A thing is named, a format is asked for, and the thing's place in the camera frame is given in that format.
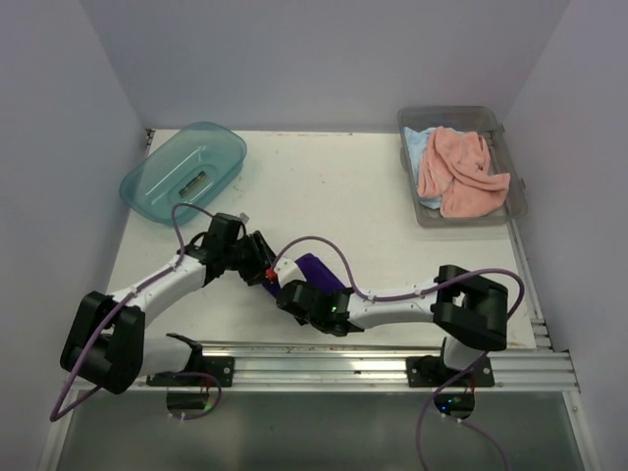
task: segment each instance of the white wall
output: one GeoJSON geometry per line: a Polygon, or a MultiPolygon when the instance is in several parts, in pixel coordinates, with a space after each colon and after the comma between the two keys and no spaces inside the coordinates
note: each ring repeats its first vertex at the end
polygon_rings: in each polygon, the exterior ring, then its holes
{"type": "Polygon", "coordinates": [[[105,288],[143,129],[76,0],[0,15],[0,461],[33,469],[79,300],[105,288]]]}
{"type": "Polygon", "coordinates": [[[628,2],[572,0],[505,120],[522,236],[608,470],[628,469],[628,2]]]}
{"type": "Polygon", "coordinates": [[[142,121],[392,130],[411,104],[503,118],[568,0],[81,0],[142,121]]]}

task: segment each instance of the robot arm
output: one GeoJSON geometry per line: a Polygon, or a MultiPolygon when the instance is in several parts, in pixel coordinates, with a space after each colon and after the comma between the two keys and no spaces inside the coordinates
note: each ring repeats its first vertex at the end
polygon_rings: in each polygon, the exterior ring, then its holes
{"type": "Polygon", "coordinates": [[[200,344],[174,334],[145,339],[144,330],[179,299],[226,270],[238,271],[249,286],[264,284],[276,296],[280,309],[299,324],[310,324],[326,334],[342,337],[383,324],[433,322],[450,334],[442,355],[447,368],[462,370],[482,351],[506,348],[507,290],[500,284],[475,277],[421,295],[434,283],[467,273],[447,265],[433,281],[422,285],[354,292],[344,288],[316,257],[302,257],[297,260],[300,263],[282,259],[272,269],[276,256],[263,236],[259,232],[240,236],[243,232],[240,218],[217,214],[209,230],[194,237],[183,255],[164,267],[171,269],[167,275],[161,276],[162,269],[129,288],[88,294],[78,308],[61,366],[71,371],[96,327],[121,300],[130,297],[107,332],[99,334],[78,374],[111,393],[122,393],[138,376],[203,372],[200,344]],[[457,305],[454,300],[461,294],[464,299],[457,305]],[[383,297],[398,299],[378,301],[383,297]]]}

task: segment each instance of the teal plastic container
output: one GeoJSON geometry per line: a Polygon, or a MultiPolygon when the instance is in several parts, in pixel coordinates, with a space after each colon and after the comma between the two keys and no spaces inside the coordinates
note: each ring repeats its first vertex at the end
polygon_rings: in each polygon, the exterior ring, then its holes
{"type": "MultiPolygon", "coordinates": [[[[213,123],[194,123],[177,132],[125,177],[120,196],[151,221],[172,226],[177,203],[207,206],[242,169],[246,144],[213,123]]],[[[198,211],[182,207],[177,223],[198,211]]]]}

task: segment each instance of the clear plastic bin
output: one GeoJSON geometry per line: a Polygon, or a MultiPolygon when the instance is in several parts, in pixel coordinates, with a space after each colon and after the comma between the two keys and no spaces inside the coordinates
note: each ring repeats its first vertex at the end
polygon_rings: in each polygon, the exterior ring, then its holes
{"type": "Polygon", "coordinates": [[[514,170],[510,154],[503,140],[503,126],[495,114],[483,106],[422,106],[403,108],[397,115],[403,147],[401,165],[408,176],[417,222],[426,228],[493,226],[504,224],[523,216],[527,210],[521,181],[514,170]],[[410,155],[405,140],[404,128],[423,131],[443,126],[457,131],[475,131],[482,135],[491,152],[491,174],[510,174],[510,188],[503,206],[480,218],[444,218],[438,209],[430,209],[419,202],[418,182],[410,171],[410,155]]]}
{"type": "MultiPolygon", "coordinates": [[[[207,206],[242,169],[246,144],[213,123],[194,123],[177,132],[125,177],[120,195],[143,217],[171,226],[175,204],[207,206]]],[[[198,214],[182,207],[177,223],[198,214]]]]}

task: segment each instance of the black bracket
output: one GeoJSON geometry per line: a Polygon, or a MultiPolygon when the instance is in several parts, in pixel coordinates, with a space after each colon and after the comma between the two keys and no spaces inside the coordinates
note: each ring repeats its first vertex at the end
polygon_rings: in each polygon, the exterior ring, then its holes
{"type": "MultiPolygon", "coordinates": [[[[230,388],[234,381],[234,367],[236,361],[232,356],[203,356],[203,373],[208,373],[220,382],[222,388],[230,388]]],[[[202,378],[177,377],[169,374],[149,376],[146,379],[147,386],[154,387],[194,387],[204,385],[202,378]]]]}
{"type": "MultiPolygon", "coordinates": [[[[446,368],[437,356],[410,356],[405,359],[405,374],[411,388],[437,388],[458,373],[446,368]]],[[[451,387],[471,387],[474,384],[472,379],[475,380],[475,388],[492,388],[495,385],[490,358],[485,358],[471,373],[460,378],[451,387]]]]}

